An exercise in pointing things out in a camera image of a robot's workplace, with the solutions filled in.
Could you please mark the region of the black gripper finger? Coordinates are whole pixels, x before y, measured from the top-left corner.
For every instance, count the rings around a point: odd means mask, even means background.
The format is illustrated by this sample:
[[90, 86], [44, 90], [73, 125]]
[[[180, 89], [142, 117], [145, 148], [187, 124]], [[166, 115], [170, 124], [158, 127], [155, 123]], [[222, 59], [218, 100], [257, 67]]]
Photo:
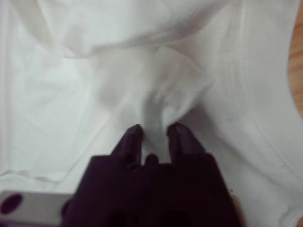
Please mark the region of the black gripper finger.
[[185, 125], [168, 127], [169, 154], [173, 165], [198, 165], [209, 161], [209, 155], [194, 133]]
[[139, 124], [128, 128], [111, 155], [121, 159], [124, 167], [140, 165], [143, 136], [143, 129]]

